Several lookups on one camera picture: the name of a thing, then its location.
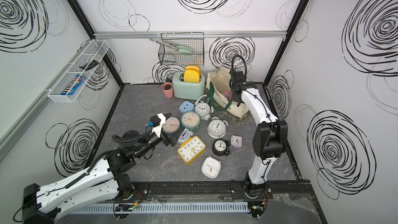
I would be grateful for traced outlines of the white square clock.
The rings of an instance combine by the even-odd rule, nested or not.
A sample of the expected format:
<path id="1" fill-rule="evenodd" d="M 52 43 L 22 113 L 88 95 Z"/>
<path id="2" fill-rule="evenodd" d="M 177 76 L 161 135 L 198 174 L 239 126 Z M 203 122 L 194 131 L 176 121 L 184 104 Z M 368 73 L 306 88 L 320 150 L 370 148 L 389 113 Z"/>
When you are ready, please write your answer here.
<path id="1" fill-rule="evenodd" d="M 201 167 L 202 173 L 211 179 L 217 178 L 221 170 L 221 162 L 212 157 L 207 157 Z"/>

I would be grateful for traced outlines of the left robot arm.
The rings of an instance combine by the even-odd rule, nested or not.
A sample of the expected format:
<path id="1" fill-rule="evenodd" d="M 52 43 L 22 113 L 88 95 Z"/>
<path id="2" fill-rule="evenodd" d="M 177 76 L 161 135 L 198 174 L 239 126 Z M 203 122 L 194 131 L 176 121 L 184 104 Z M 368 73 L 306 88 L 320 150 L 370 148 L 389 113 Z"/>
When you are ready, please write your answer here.
<path id="1" fill-rule="evenodd" d="M 111 140 L 118 148 L 101 153 L 88 168 L 45 186 L 25 187 L 21 223 L 53 224 L 82 207 L 130 198 L 134 186 L 126 172 L 136 166 L 136 160 L 153 151 L 159 143 L 176 145 L 162 130 L 171 116 L 171 113 L 152 116 L 143 134 L 130 130 L 123 136 L 113 135 Z"/>

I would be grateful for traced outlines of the cream canvas tote bag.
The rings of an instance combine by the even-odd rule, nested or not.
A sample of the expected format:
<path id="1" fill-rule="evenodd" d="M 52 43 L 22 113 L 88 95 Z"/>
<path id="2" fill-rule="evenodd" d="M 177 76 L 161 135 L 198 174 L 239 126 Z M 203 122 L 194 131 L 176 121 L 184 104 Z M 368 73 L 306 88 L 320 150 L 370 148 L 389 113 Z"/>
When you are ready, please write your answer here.
<path id="1" fill-rule="evenodd" d="M 245 103 L 238 105 L 238 102 L 232 100 L 230 79 L 230 69 L 226 67 L 207 73 L 206 92 L 209 92 L 212 86 L 211 104 L 217 108 L 217 111 L 224 110 L 234 123 L 240 125 L 251 116 L 251 113 Z"/>

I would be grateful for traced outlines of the pink twin bell clock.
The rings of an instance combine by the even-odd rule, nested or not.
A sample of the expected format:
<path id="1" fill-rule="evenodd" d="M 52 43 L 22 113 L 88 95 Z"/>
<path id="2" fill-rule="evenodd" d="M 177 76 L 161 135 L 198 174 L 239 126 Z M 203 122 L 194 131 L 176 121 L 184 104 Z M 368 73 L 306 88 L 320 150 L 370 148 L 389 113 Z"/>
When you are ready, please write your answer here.
<path id="1" fill-rule="evenodd" d="M 227 100 L 231 100 L 232 99 L 232 94 L 230 92 L 222 92 L 221 93 Z"/>

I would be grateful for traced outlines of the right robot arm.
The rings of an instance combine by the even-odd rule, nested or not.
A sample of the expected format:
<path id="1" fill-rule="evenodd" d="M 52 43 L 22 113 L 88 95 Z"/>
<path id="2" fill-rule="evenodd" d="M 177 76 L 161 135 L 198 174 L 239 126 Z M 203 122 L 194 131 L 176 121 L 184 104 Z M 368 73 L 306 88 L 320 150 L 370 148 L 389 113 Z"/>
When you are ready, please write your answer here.
<path id="1" fill-rule="evenodd" d="M 272 165 L 286 151 L 288 125 L 279 120 L 267 107 L 254 82 L 247 80 L 242 71 L 230 69 L 232 99 L 245 103 L 254 117 L 257 128 L 252 140 L 255 159 L 247 173 L 247 193 L 268 191 L 267 176 Z"/>

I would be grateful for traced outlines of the blue round beige clock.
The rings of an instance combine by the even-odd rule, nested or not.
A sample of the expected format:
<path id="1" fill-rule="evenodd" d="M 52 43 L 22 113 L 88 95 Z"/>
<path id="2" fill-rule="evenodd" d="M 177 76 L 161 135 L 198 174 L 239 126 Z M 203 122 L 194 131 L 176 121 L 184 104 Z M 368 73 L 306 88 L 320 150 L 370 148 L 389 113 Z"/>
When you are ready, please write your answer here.
<path id="1" fill-rule="evenodd" d="M 162 126 L 162 130 L 167 133 L 171 134 L 176 132 L 180 128 L 180 120 L 177 117 L 170 117 L 165 124 Z"/>

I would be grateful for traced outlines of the black twin bell clock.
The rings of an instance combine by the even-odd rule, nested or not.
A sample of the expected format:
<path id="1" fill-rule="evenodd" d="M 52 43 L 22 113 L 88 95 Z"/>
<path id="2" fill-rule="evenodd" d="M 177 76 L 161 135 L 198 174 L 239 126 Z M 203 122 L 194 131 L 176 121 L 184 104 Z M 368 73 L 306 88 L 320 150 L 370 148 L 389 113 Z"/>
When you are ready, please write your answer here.
<path id="1" fill-rule="evenodd" d="M 217 156 L 228 156 L 230 154 L 230 142 L 228 140 L 218 139 L 213 142 L 212 152 Z"/>

